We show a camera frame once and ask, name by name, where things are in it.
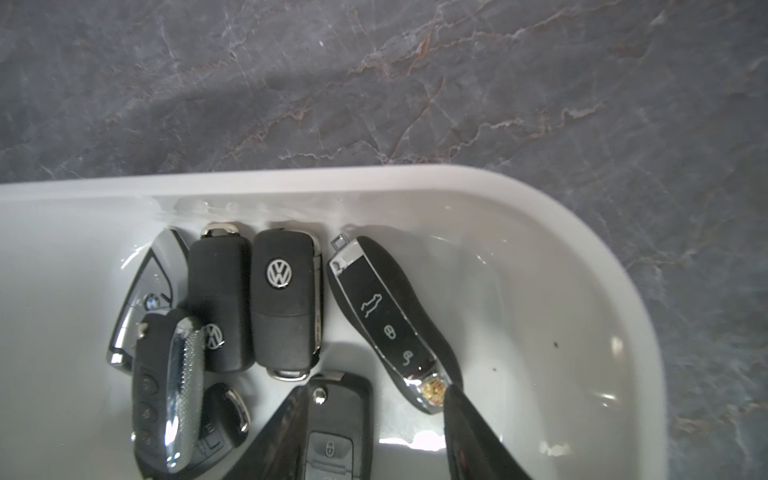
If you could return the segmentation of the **white storage box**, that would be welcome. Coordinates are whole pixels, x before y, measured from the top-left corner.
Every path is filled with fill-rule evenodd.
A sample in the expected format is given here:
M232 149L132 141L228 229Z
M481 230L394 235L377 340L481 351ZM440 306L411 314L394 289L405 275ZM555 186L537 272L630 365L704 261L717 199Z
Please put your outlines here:
M464 389L536 479L663 479L658 341L575 215L511 178L412 166L124 177L1 189L1 475L135 479L131 382L107 362L154 239L291 227L325 256L368 236L401 265Z

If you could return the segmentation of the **chrome-trimmed porsche key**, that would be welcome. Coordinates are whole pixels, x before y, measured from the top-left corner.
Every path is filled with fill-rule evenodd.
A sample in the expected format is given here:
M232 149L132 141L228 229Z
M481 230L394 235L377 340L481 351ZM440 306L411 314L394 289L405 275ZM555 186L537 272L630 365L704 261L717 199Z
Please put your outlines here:
M463 386L458 359L395 258L368 236L340 234L326 274L335 301L415 408L443 411L448 388Z

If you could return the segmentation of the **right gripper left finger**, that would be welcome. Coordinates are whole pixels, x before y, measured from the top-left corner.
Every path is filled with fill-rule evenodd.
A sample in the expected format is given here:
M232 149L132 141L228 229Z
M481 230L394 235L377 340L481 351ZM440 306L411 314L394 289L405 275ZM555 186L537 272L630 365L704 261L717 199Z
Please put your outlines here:
M307 388L297 386L223 479L301 479L308 412Z

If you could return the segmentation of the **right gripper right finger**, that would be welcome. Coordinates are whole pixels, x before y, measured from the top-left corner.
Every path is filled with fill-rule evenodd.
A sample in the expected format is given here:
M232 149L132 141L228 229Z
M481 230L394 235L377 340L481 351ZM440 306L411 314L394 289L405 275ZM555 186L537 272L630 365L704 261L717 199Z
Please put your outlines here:
M443 413L451 479L531 479L458 386L447 389Z

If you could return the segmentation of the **black vw key vertical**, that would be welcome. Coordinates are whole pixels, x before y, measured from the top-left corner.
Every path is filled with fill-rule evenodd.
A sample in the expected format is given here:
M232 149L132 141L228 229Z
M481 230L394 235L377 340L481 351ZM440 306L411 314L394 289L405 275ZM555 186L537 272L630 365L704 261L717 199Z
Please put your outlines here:
M284 382L305 380L322 347L322 255L313 235L274 228L252 241L250 316L255 361Z

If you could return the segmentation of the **silver bmw key fob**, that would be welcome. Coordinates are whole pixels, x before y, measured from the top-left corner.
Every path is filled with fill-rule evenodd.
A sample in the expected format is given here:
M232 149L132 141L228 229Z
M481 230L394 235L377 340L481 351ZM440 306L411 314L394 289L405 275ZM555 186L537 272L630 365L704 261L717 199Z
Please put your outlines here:
M107 345L107 363L131 375L138 324L147 313L184 303L188 292L189 249L175 228L163 229L138 252L138 268L130 283Z

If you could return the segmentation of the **black silver-edged key fob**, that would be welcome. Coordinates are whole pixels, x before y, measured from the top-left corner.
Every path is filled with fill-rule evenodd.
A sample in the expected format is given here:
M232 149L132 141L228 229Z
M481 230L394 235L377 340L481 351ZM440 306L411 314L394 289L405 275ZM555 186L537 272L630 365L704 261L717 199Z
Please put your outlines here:
M144 479L182 472L197 450L204 397L202 322L182 310L150 312L137 327L132 445Z

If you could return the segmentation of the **lone black vw key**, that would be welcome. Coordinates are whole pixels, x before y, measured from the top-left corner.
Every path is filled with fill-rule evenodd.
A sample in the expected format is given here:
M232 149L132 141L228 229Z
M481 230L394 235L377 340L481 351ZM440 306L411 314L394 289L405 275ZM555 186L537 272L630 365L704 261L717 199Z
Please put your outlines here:
M189 311L203 322L206 369L239 373L255 362L251 244L232 223L211 223L189 247Z

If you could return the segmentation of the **black flip key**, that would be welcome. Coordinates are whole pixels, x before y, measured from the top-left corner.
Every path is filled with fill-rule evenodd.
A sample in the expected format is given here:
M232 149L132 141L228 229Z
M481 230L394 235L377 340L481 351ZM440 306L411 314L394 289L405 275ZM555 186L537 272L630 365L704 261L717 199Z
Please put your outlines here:
M369 479L373 460L373 389L343 372L314 375L306 384L308 423L303 479Z

